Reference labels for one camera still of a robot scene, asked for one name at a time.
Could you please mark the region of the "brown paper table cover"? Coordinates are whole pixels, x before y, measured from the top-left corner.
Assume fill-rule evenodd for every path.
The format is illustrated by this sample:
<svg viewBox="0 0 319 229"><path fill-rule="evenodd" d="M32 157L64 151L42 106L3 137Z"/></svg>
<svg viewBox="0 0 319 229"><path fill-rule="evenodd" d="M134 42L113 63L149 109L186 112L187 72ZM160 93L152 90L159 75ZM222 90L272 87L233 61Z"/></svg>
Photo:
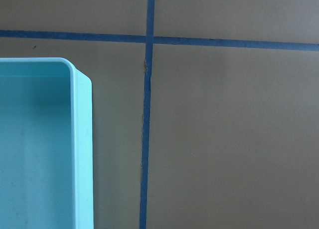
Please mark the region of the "brown paper table cover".
<svg viewBox="0 0 319 229"><path fill-rule="evenodd" d="M319 0L0 0L0 55L91 79L95 228L318 228Z"/></svg>

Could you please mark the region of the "light blue plastic bin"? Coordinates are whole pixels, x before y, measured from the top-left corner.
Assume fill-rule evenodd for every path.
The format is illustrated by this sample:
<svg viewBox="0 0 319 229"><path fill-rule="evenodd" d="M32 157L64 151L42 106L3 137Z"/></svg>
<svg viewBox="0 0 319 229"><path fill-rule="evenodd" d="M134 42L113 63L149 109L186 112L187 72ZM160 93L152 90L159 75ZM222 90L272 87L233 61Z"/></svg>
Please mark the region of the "light blue plastic bin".
<svg viewBox="0 0 319 229"><path fill-rule="evenodd" d="M0 60L0 226L94 226L92 83L67 59Z"/></svg>

